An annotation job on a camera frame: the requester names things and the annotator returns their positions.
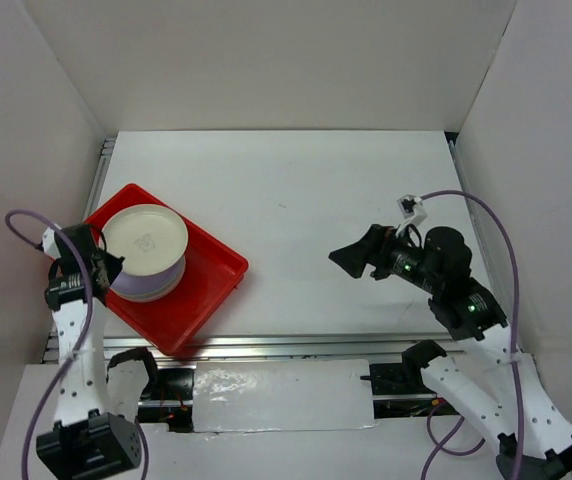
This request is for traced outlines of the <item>purple plate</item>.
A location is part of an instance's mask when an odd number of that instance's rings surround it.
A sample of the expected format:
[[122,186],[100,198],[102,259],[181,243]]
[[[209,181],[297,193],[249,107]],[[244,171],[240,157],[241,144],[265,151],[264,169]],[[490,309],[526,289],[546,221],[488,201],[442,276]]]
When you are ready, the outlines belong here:
[[126,296],[152,295],[158,291],[172,290],[181,281],[186,261],[182,256],[168,269],[152,275],[135,275],[124,270],[116,277],[111,289]]

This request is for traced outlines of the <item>blue plate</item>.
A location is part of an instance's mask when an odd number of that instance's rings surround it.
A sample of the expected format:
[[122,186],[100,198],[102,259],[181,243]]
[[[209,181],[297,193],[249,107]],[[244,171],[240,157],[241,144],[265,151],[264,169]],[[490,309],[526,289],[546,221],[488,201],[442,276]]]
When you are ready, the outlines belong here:
[[173,286],[169,286],[169,287],[164,288],[164,289],[159,289],[158,291],[154,291],[154,292],[150,292],[150,293],[146,293],[146,294],[138,294],[138,295],[130,295],[130,294],[118,292],[117,290],[115,290],[114,293],[118,297],[125,299],[125,300],[128,300],[128,301],[132,301],[132,302],[136,302],[136,303],[147,303],[147,302],[153,302],[153,301],[156,301],[156,300],[170,296],[176,288],[177,288],[177,286],[173,285]]

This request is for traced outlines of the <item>cream plate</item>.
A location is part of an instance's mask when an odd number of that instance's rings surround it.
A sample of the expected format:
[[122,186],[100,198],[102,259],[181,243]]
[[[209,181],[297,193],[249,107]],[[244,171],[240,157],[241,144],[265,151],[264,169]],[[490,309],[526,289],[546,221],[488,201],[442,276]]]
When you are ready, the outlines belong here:
[[123,270],[132,276],[151,276],[174,266],[189,240],[182,217],[170,208],[139,204],[113,215],[101,229],[107,251],[124,257]]

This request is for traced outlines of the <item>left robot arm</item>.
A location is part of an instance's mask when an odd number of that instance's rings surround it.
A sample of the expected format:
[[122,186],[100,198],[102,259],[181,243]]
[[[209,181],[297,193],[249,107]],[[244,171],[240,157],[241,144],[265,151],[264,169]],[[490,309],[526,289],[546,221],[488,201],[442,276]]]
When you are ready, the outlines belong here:
[[147,348],[105,357],[107,296],[123,263],[106,246],[89,224],[43,236],[42,248],[53,259],[44,297],[63,372],[53,388],[53,427],[36,437],[35,447],[58,479],[108,479],[146,464],[138,404],[163,387],[164,376]]

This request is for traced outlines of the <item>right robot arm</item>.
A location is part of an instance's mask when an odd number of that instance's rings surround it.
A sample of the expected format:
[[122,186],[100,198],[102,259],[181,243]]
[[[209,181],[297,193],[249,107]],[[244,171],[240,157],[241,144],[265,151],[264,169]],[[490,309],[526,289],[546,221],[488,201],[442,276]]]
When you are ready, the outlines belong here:
[[374,224],[329,258],[353,278],[371,266],[376,280],[395,275],[429,294],[430,311],[488,387],[458,371],[429,340],[403,353],[402,381],[452,405],[493,450],[503,478],[561,479],[572,472],[572,424],[544,390],[532,356],[511,350],[511,327],[492,293],[472,277],[472,252],[460,232],[435,227],[417,246],[395,228]]

